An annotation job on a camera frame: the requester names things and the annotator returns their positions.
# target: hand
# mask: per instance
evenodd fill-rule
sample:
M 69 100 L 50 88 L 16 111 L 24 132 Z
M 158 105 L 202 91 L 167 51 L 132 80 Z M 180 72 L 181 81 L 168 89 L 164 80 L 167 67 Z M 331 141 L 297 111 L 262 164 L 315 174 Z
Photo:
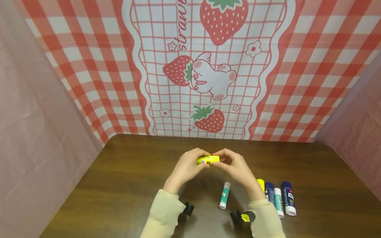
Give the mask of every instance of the hand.
M 177 194 L 184 183 L 193 179 L 201 170 L 209 168 L 208 164 L 197 165 L 197 159 L 200 156 L 209 155 L 208 152 L 199 148 L 185 152 L 166 180 L 163 189 L 168 193 Z
M 231 150 L 223 149 L 213 155 L 218 155 L 220 162 L 214 162 L 213 165 L 228 172 L 233 179 L 240 182 L 247 190 L 252 201 L 265 199 L 266 196 L 257 182 L 257 179 L 247 166 L 245 159 Z

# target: strawberry text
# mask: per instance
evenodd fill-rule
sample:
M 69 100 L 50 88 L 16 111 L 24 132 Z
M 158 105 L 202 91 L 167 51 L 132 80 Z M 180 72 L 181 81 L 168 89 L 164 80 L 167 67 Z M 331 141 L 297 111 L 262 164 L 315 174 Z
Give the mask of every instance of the strawberry text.
M 178 12 L 178 20 L 177 20 L 177 36 L 173 37 L 174 40 L 178 42 L 180 51 L 188 51 L 184 44 L 187 43 L 187 37 L 183 34 L 187 29 L 187 18 L 185 15 L 187 14 L 187 10 L 185 6 L 187 5 L 187 0 L 176 0 L 177 1 L 177 12 Z

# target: fabric backdrop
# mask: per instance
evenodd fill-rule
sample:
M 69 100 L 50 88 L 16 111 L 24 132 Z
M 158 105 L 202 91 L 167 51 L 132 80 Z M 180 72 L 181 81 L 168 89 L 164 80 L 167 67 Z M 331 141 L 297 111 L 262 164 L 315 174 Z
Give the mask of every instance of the fabric backdrop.
M 333 148 L 381 201 L 381 53 L 316 140 Z
M 12 1 L 0 1 L 0 237 L 39 237 L 102 147 Z
M 17 0 L 101 143 L 313 141 L 380 51 L 379 0 Z

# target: person's right hand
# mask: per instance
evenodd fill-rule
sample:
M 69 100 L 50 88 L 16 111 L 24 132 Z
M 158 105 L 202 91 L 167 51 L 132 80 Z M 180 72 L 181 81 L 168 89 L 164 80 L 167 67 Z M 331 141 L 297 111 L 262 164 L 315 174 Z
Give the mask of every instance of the person's right hand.
M 213 165 L 225 170 L 233 179 L 240 182 L 246 188 L 252 201 L 266 198 L 257 179 L 240 154 L 228 149 L 223 149 L 213 153 L 213 155 L 218 155 L 220 158 L 220 162 L 214 162 Z

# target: finger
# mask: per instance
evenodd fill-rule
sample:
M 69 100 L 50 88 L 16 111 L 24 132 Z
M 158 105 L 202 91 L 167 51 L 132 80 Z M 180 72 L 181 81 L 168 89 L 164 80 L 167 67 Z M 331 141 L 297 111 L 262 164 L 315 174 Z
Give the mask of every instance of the finger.
M 234 158 L 235 156 L 237 156 L 237 153 L 229 150 L 229 149 L 222 149 L 220 151 L 217 151 L 215 153 L 213 153 L 213 155 L 218 155 L 218 156 L 227 156 L 227 157 L 230 157 L 230 158 Z
M 205 150 L 199 149 L 194 152 L 197 156 L 196 159 L 198 159 L 200 156 L 210 156 L 211 154 L 209 152 L 206 152 Z
M 195 153 L 195 152 L 197 152 L 197 151 L 199 151 L 200 150 L 200 148 L 194 148 L 193 150 L 190 150 L 190 151 L 188 151 L 189 153 Z
M 199 172 L 201 172 L 201 170 L 203 169 L 206 169 L 206 168 L 209 168 L 210 166 L 208 164 L 199 164 L 196 166 L 196 174 L 198 174 Z
M 225 170 L 228 173 L 230 173 L 231 169 L 232 169 L 232 167 L 230 167 L 230 165 L 227 165 L 227 164 L 221 163 L 221 162 L 214 162 L 213 165 Z
M 230 157 L 220 157 L 219 160 L 223 163 L 227 163 L 227 164 L 231 164 L 232 163 L 232 159 Z

